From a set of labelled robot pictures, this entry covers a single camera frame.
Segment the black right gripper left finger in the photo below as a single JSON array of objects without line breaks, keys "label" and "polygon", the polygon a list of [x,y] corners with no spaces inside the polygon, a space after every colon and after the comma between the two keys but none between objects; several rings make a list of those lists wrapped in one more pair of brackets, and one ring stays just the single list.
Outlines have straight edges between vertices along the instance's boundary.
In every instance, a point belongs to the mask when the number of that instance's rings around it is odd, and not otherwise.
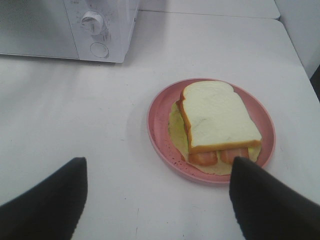
[{"label": "black right gripper left finger", "polygon": [[88,195],[87,161],[75,157],[0,207],[2,240],[70,240]]}]

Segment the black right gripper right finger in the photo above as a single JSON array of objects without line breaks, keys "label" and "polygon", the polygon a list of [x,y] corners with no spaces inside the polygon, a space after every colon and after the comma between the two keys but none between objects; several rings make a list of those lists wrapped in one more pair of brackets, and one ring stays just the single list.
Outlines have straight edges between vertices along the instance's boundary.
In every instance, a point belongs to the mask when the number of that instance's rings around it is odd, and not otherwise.
[{"label": "black right gripper right finger", "polygon": [[234,159],[229,197],[247,240],[320,238],[320,206],[245,157]]}]

